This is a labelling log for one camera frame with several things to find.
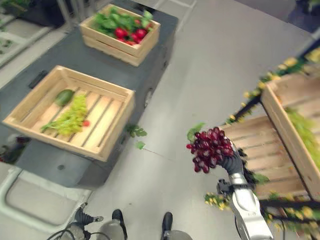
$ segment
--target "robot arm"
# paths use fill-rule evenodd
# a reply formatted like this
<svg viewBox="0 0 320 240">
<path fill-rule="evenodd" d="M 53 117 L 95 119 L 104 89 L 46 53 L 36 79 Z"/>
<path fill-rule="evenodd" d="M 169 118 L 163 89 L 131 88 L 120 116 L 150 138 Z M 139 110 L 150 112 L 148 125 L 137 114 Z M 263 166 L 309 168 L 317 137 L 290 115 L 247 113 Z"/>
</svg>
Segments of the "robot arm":
<svg viewBox="0 0 320 240">
<path fill-rule="evenodd" d="M 227 157 L 221 166 L 228 172 L 233 193 L 231 209 L 242 240 L 273 240 L 274 237 L 260 212 L 256 195 L 248 187 L 242 159 L 233 146 L 234 155 Z"/>
</svg>

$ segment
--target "wooden crate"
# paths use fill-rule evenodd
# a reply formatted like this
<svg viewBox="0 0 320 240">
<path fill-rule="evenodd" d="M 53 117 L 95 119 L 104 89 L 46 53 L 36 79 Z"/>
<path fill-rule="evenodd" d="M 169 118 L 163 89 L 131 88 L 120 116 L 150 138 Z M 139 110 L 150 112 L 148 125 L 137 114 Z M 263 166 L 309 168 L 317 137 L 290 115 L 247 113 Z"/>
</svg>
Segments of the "wooden crate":
<svg viewBox="0 0 320 240">
<path fill-rule="evenodd" d="M 266 85 L 262 103 L 274 122 L 293 161 L 314 199 L 320 200 L 320 171 L 291 123 L 284 108 L 296 109 L 317 123 L 312 129 L 320 138 L 320 76 L 292 74 Z"/>
<path fill-rule="evenodd" d="M 70 108 L 54 103 L 56 95 L 71 89 L 86 96 L 90 126 L 71 136 L 41 127 Z M 18 131 L 59 148 L 106 161 L 135 106 L 134 92 L 107 81 L 56 66 L 4 119 Z"/>
<path fill-rule="evenodd" d="M 306 193 L 285 147 L 267 116 L 220 128 L 237 148 L 242 148 L 247 154 L 247 168 L 270 179 L 270 182 L 264 185 L 257 185 L 256 193 L 260 199 L 266 198 L 270 191 L 276 191 L 280 195 Z"/>
<path fill-rule="evenodd" d="M 121 14 L 126 13 L 135 17 L 141 17 L 134 12 L 114 6 L 113 4 L 107 5 L 100 11 L 100 13 L 107 15 L 112 7 L 116 7 L 118 12 Z M 98 49 L 105 54 L 111 55 L 133 66 L 139 66 L 158 42 L 160 23 L 156 21 L 152 21 L 153 30 L 148 32 L 141 41 L 141 44 L 130 46 L 122 41 L 92 29 L 94 19 L 95 16 L 89 17 L 80 24 L 84 43 L 91 48 Z"/>
</svg>

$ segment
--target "dark gray table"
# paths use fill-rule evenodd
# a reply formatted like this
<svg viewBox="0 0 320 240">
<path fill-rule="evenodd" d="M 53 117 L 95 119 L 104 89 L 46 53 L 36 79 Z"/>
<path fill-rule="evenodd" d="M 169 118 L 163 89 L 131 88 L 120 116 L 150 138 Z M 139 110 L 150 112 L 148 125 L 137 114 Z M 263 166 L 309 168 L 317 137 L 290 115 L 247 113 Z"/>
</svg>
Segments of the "dark gray table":
<svg viewBox="0 0 320 240">
<path fill-rule="evenodd" d="M 114 0 L 113 4 L 141 14 L 140 4 L 129 0 Z M 31 91 L 28 84 L 39 74 L 61 65 L 135 91 L 136 107 L 130 124 L 136 124 L 145 109 L 147 93 L 153 93 L 171 57 L 178 19 L 161 11 L 153 12 L 161 24 L 158 44 L 139 67 L 129 65 L 84 45 L 77 28 L 48 50 L 42 57 L 17 75 L 0 90 L 0 120 Z M 0 144 L 14 130 L 0 124 Z M 52 145 L 32 140 L 16 165 L 52 182 L 72 188 L 94 189 L 108 178 L 123 149 L 128 134 L 123 130 L 107 162 L 81 156 Z"/>
</svg>

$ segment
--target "white floor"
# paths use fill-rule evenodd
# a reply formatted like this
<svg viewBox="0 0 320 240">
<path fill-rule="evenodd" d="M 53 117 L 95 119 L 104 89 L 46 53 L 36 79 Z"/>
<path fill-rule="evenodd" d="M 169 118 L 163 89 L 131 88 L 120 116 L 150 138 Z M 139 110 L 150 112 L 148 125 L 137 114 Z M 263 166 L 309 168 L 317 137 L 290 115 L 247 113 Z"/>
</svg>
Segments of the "white floor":
<svg viewBox="0 0 320 240">
<path fill-rule="evenodd" d="M 152 6 L 156 1 L 139 2 Z M 173 7 L 168 9 L 174 14 Z M 176 37 L 172 60 L 140 120 L 148 133 L 141 139 L 145 149 L 136 149 L 135 139 L 130 140 L 105 185 L 92 194 L 87 213 L 107 220 L 114 209 L 121 209 L 131 240 L 159 239 L 166 211 L 173 213 L 173 227 L 194 240 L 238 239 L 232 213 L 206 205 L 203 198 L 227 175 L 221 168 L 208 175 L 194 173 L 186 133 L 199 122 L 208 127 L 223 123 L 259 75 L 296 55 L 310 38 L 236 1 L 199 0 Z M 93 223 L 88 229 L 99 227 Z M 3 216 L 0 232 L 8 240 L 46 238 Z M 286 239 L 296 238 L 289 234 Z M 281 235 L 275 233 L 275 239 Z"/>
</svg>

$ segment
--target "cherry tomato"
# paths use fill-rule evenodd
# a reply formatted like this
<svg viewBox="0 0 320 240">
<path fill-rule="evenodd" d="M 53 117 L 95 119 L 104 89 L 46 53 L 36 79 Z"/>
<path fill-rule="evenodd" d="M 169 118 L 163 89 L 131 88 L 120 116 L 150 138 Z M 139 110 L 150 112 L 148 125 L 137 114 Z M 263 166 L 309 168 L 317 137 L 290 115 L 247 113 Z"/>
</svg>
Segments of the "cherry tomato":
<svg viewBox="0 0 320 240">
<path fill-rule="evenodd" d="M 84 127 L 88 127 L 88 126 L 90 126 L 90 121 L 84 120 L 83 123 L 82 123 L 82 125 L 83 125 Z"/>
<path fill-rule="evenodd" d="M 128 36 L 128 33 L 126 30 L 124 30 L 121 27 L 117 27 L 114 31 L 114 34 L 117 36 L 119 39 L 123 39 L 124 37 Z"/>
<path fill-rule="evenodd" d="M 134 42 L 138 43 L 139 37 L 137 36 L 136 33 L 131 33 L 130 36 L 131 36 L 131 38 L 132 38 L 132 40 L 133 40 Z"/>
<path fill-rule="evenodd" d="M 134 41 L 125 41 L 126 44 L 132 46 L 132 45 L 135 45 L 136 43 Z"/>
<path fill-rule="evenodd" d="M 145 37 L 145 35 L 147 34 L 147 31 L 144 29 L 138 29 L 137 31 L 135 31 L 135 34 L 137 35 L 137 37 L 139 39 L 143 39 Z"/>
</svg>

